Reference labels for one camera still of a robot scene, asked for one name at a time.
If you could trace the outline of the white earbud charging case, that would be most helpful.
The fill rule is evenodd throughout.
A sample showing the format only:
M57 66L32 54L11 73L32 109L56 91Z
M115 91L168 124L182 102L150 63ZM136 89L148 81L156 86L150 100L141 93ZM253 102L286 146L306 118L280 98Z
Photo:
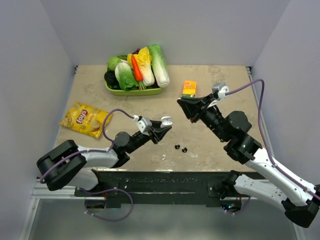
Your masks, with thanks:
M172 118L170 116L163 116L161 118L161 126L162 127L167 127L167 126L172 126L173 122L172 122Z

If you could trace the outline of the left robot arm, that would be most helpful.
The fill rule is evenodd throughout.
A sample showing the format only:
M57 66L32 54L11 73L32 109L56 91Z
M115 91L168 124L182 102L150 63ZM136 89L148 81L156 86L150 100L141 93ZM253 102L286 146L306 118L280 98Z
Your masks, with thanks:
M158 144L173 125L170 117L163 117L160 121L143 117L136 123L139 130L135 134L121 131L107 148L88 148L66 140L37 161L40 182L46 184L50 191L73 186L85 189L92 196L99 196L104 184L92 168L123 166L130 160L129 154L149 141Z

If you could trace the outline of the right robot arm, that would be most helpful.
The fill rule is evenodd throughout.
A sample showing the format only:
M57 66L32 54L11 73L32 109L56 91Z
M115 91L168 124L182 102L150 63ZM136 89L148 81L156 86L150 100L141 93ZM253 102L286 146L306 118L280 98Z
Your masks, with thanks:
M243 111L232 111L223 117L212 94L206 97L177 99L191 123L202 121L222 143L227 155L261 174L269 183L259 182L243 173L231 171L222 183L222 192L237 193L269 203L296 225L308 228L320 210L320 187L297 176L248 134L252 125Z

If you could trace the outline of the orange juice box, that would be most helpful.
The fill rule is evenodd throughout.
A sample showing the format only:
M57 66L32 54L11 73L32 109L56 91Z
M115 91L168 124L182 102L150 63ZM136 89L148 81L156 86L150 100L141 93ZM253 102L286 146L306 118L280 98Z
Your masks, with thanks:
M183 83L182 96L195 98L197 91L197 82L191 80L185 80Z

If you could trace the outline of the green plastic tray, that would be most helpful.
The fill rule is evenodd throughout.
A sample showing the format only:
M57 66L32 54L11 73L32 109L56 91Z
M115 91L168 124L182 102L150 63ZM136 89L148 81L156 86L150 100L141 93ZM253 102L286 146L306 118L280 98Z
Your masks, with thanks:
M130 90L130 91L124 91L121 89L112 89L108 85L107 82L105 82L105 87L106 89L113 95L115 96L120 96L120 97L141 97L141 96L153 96L153 95L158 95L161 92L163 92L163 88L148 88L144 90Z

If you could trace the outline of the napa cabbage right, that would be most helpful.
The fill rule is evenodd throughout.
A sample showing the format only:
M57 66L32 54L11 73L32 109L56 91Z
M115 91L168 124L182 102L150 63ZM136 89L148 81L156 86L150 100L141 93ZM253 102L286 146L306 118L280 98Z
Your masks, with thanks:
M163 56L162 49L158 44L152 44L148 47L151 55L151 67L155 76L157 85L160 88L166 88L170 84L170 77L167 70L167 63Z

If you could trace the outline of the orange carrot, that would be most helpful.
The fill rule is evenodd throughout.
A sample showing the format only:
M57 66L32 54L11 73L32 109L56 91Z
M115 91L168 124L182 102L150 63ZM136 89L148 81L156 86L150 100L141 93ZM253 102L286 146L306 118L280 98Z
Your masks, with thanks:
M143 75L142 75L142 73L141 73L141 71L139 69L138 62L135 59L134 55L131 56L131 64L132 64L132 67L133 67L134 78L138 83L139 89L140 90L145 90L146 86L143 83L144 77L143 77Z

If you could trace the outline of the green white bok choy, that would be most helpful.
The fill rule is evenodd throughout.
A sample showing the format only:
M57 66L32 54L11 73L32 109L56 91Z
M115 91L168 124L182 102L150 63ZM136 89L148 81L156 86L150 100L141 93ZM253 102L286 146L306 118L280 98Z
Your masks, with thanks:
M115 67L114 73L121 90L130 91L138 89L139 84L136 81L133 72L127 63L119 63Z

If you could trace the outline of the yellow leaf cabbage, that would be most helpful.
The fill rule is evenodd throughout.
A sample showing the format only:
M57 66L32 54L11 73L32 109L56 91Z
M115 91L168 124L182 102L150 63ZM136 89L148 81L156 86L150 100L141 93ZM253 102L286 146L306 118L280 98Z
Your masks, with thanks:
M152 86L155 83L155 77L152 71L152 56L149 49L147 47L141 48L135 59L143 76L143 84L146 87Z

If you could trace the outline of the black toy vegetable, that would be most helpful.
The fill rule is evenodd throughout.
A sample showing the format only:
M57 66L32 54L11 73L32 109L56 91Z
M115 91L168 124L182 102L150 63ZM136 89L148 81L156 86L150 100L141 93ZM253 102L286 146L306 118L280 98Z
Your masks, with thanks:
M118 80L116 78L115 72L114 71L107 71L104 74L104 80L109 84L109 85L114 85L118 83Z

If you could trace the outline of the yellow chips bag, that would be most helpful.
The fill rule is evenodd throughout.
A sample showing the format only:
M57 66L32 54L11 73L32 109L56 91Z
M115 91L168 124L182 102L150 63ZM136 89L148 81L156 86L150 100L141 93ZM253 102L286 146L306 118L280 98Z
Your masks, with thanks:
M98 139L103 132L103 122L107 115L107 111L76 101L59 125Z

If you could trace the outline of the round green vegetable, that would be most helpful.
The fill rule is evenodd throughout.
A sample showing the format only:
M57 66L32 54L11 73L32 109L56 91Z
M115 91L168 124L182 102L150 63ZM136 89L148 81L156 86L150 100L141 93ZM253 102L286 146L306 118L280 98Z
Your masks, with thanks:
M110 57L110 58L108 59L108 61L107 61L107 69L108 69L109 71L114 71L115 68L117 67L117 65L118 65L119 63L121 63L121 62L122 62L122 60L121 60L119 57L117 57L117 56L112 56L112 57Z

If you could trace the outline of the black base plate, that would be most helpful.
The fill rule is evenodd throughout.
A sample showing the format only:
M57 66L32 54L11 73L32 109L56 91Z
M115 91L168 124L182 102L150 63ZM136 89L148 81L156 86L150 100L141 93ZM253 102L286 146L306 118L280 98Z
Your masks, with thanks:
M92 190L75 191L77 197L103 197L108 208L122 204L202 205L219 207L220 199L235 198L238 171L96 171Z

